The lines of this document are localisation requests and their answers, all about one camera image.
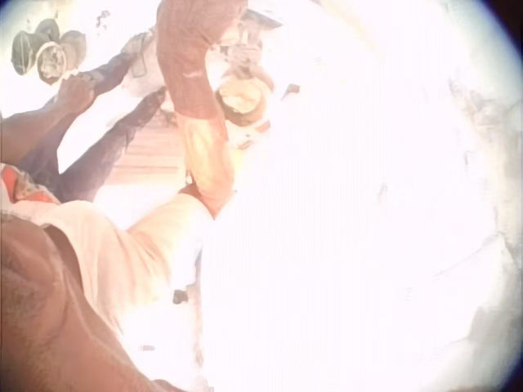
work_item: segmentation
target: man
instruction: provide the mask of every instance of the man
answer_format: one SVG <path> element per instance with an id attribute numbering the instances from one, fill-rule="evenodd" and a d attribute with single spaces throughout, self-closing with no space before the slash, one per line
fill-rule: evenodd
<path id="1" fill-rule="evenodd" d="M 229 201 L 234 171 L 205 54 L 242 0 L 167 0 L 158 54 L 194 184 L 127 232 L 90 203 L 30 223 L 2 214 L 2 391 L 170 390 L 141 375 L 118 339 L 127 315 L 169 292 Z"/>

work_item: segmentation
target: person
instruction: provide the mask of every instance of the person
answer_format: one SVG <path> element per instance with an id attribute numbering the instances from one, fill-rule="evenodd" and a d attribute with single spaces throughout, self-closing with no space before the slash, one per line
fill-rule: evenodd
<path id="1" fill-rule="evenodd" d="M 2 212 L 2 391 L 178 390 L 142 375 L 121 339 L 127 315 L 169 292 L 177 268 L 195 260 L 233 194 L 205 55 L 244 8 L 243 0 L 166 0 L 159 9 L 159 64 L 193 184 L 127 231 L 84 201 L 33 221 Z"/>
<path id="2" fill-rule="evenodd" d="M 64 80 L 58 95 L 40 110 L 15 114 L 2 121 L 3 186 L 7 186 L 7 200 L 20 214 L 24 214 L 26 207 L 38 209 L 35 204 L 19 204 L 20 201 L 92 202 L 136 132 L 157 112 L 164 99 L 162 88 L 146 96 L 67 170 L 59 173 L 57 150 L 65 133 L 98 96 L 122 82 L 143 50 L 136 44 L 143 35 L 132 38 L 108 64 Z"/>

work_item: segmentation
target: brown clothing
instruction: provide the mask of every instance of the brown clothing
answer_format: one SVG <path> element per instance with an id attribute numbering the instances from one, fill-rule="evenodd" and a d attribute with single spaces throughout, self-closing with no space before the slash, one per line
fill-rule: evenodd
<path id="1" fill-rule="evenodd" d="M 177 196 L 129 232 L 115 229 L 82 202 L 57 206 L 42 218 L 61 219 L 60 229 L 2 217 L 3 392 L 169 390 L 136 369 L 118 342 L 118 328 L 133 306 L 154 301 L 168 286 L 173 263 L 166 255 L 179 249 L 180 229 L 185 241 L 196 227 L 195 220 L 180 225 L 187 216 L 176 214 L 177 206 L 188 209 L 189 217 L 212 221 L 188 195 Z M 89 237 L 79 226 L 97 235 Z M 153 228 L 165 235 L 150 236 Z M 82 245 L 75 242 L 79 235 Z M 85 253 L 88 248 L 93 252 Z M 79 252 L 84 253 L 77 263 Z M 90 290 L 98 283 L 98 290 Z"/>

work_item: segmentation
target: shoe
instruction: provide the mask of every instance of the shoe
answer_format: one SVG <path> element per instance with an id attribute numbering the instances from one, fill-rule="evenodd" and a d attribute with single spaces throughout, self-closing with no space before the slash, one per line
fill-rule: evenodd
<path id="1" fill-rule="evenodd" d="M 36 34 L 42 34 L 49 39 L 49 41 L 58 42 L 60 39 L 60 27 L 54 19 L 44 19 L 37 26 Z"/>
<path id="2" fill-rule="evenodd" d="M 37 54 L 48 42 L 57 41 L 60 29 L 54 19 L 45 19 L 36 28 L 35 33 L 20 31 L 13 40 L 11 63 L 19 75 L 27 74 L 36 62 Z"/>
<path id="3" fill-rule="evenodd" d="M 60 46 L 67 55 L 67 70 L 78 68 L 87 55 L 87 39 L 85 34 L 70 30 L 60 38 Z"/>

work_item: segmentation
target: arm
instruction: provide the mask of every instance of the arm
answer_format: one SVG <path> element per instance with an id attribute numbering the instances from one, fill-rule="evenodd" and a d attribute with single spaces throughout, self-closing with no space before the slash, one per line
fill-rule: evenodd
<path id="1" fill-rule="evenodd" d="M 17 166 L 20 160 L 62 119 L 81 113 L 93 100 L 92 86 L 85 77 L 64 80 L 54 102 L 40 110 L 15 114 L 2 121 L 0 161 Z"/>
<path id="2" fill-rule="evenodd" d="M 0 161 L 17 166 L 20 160 L 62 119 L 69 114 L 60 102 L 32 112 L 14 114 L 2 121 Z"/>
<path id="3" fill-rule="evenodd" d="M 184 192 L 198 198 L 216 217 L 232 194 L 235 174 L 225 119 L 214 100 L 204 57 L 203 53 L 199 61 L 190 63 L 159 54 L 159 61 L 194 179 Z"/>
<path id="4" fill-rule="evenodd" d="M 211 44 L 242 11 L 243 0 L 164 0 L 158 15 L 158 60 L 177 114 L 194 184 L 183 192 L 216 217 L 235 180 L 223 113 L 205 68 Z"/>

